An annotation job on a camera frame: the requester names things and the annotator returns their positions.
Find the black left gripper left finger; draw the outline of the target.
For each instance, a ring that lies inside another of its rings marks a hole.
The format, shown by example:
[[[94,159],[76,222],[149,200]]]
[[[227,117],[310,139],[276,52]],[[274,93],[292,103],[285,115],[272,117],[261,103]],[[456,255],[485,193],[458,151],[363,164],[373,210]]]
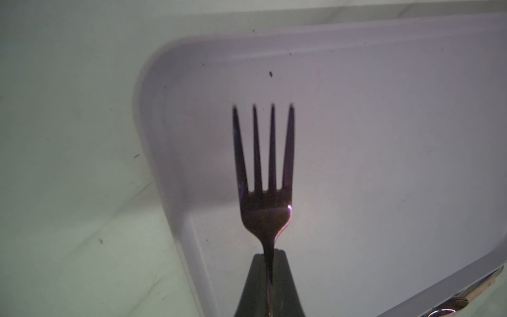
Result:
[[[252,258],[235,317],[267,317],[266,269],[264,255]]]

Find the purple metal fork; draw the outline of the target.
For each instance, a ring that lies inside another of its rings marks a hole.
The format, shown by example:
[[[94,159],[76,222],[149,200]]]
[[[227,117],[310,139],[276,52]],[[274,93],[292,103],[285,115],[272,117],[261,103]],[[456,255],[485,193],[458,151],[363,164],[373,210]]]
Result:
[[[276,136],[275,136],[275,106],[271,106],[271,123],[269,135],[269,177],[268,189],[263,190],[261,175],[260,140],[257,122],[257,108],[253,106],[254,126],[254,190],[248,190],[248,179],[240,122],[237,108],[232,109],[234,160],[240,215],[245,228],[260,241],[264,250],[266,270],[266,299],[267,315],[274,315],[273,294],[273,263],[275,257],[275,243],[279,235],[289,225],[293,215],[293,170],[295,144],[295,110],[289,106],[287,135],[285,141],[285,156],[283,163],[282,187],[277,187],[276,175]]]

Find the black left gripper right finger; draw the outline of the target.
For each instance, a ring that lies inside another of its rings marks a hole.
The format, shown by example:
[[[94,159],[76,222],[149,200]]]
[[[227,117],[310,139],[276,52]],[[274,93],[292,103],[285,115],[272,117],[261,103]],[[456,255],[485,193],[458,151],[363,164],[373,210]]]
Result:
[[[273,263],[274,317],[305,317],[285,251],[276,249]]]

